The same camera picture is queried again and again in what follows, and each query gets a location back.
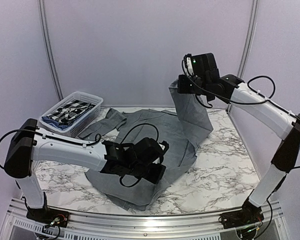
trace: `black and white checkered fabric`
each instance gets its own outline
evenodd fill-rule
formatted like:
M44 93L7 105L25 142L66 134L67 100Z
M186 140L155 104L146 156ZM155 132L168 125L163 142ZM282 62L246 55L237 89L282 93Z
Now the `black and white checkered fabric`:
M55 112L48 114L46 117L58 122L60 125L70 126L94 106L94 104L89 102L73 100L65 106L58 108Z

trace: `blue fabric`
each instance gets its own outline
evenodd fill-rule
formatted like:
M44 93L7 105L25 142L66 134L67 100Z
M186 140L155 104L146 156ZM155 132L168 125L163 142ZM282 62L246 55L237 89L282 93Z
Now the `blue fabric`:
M51 119L51 118L49 118L47 116L43 116L42 120L45 123L47 123L47 124L49 124L49 125L57 128L57 129L60 129L60 130L66 130L67 128L71 127L71 125L62 125L59 122L57 122L56 120L53 120L53 119Z

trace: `metal frame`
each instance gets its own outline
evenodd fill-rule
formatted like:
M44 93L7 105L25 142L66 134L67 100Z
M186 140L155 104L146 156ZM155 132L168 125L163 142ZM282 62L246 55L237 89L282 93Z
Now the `metal frame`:
M12 225L12 228L14 226L16 226L16 227L28 230L29 232L34 232L36 235L40 234L40 235L45 235L46 237L50 237L50 235L56 235L56 229L53 229L53 230L48 229L48 231L49 231L48 233L50 235L44 234L44 233L42 233L42 229L44 227L43 224L33 222L24 217L13 217L13 219L11 220L11 225ZM145 233L143 234L143 237L147 238L147 239L151 239ZM62 228L61 229L58 240L75 240L75 239L77 239L77 240L127 240L127 238L104 237L104 236L95 235L93 233L87 233L87 232L77 230L77 229L72 229L72 228ZM191 239L189 239L189 238L176 239L175 238L174 240L194 240L194 239L193 238L191 238ZM204 235L204 236L202 235L202 236L196 237L195 240L221 240L221 236L220 236L220 233L209 234L209 235Z
M281 240L290 240L291 236L287 230L286 218L283 216L281 218L275 219L274 222L275 222L278 234L279 234L279 238Z
M281 207L277 201L273 201L273 219L284 226L281 217L283 216ZM240 207L221 211L211 211L205 213L194 213L186 215L166 215L166 216L135 216L135 215L113 215L81 212L67 210L70 212L67 228L63 228L64 236L69 235L89 235L97 236L104 240L121 239L179 239L195 240L204 239L207 236L217 236L226 231L234 231L234 228L223 229L219 223L221 213L231 210L238 210ZM262 206L265 222L270 218L271 212L268 204ZM10 239L15 219L28 221L40 227L40 223L35 223L26 219L27 209L23 200L13 198L6 214L0 240ZM281 240L288 240L285 230L280 232Z
M51 43L50 43L50 36L49 36L49 28L48 28L48 22L47 22L47 14L46 14L46 4L44 0L38 0L38 8L39 8L39 16L40 16L40 23L41 23L41 29L42 29L42 35L43 35L43 41L46 51L46 56L49 63L49 68L51 71L52 81L54 85L54 89L56 92L56 95L61 101L64 96L62 93L54 56L52 53Z
M246 33L246 39L245 39L245 44L244 44L243 53L241 57L241 62L237 73L237 76L240 79L242 79L244 76L249 53L251 51L252 43L254 41L256 25L257 25L258 9L259 9L259 0L252 0L248 31ZM231 113L232 107L233 107L232 104L228 104L226 111L229 114Z

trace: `white wall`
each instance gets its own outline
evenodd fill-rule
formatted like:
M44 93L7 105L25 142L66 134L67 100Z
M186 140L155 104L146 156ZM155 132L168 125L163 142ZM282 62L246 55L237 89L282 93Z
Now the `white wall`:
M300 0L260 1L257 28L244 79L269 75L276 83L274 101L294 113L300 113ZM271 84L254 84L270 93ZM231 115L264 175L280 143L273 132L233 109ZM300 154L297 160L300 165ZM300 170L293 170L277 194L293 240L300 240Z
M0 137L56 102L37 1L0 0ZM2 164L7 148L8 140L0 146ZM0 169L0 229L11 198L19 193Z
M221 74L237 73L251 3L46 1L63 93L82 90L108 106L172 106L168 86L182 73L185 54L213 52Z

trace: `cable clip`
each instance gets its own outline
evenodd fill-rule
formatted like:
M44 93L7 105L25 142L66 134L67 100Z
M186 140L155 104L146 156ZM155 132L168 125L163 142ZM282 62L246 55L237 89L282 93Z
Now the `cable clip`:
M289 110L289 113L288 113L290 116L295 116L295 114L291 111L291 110Z

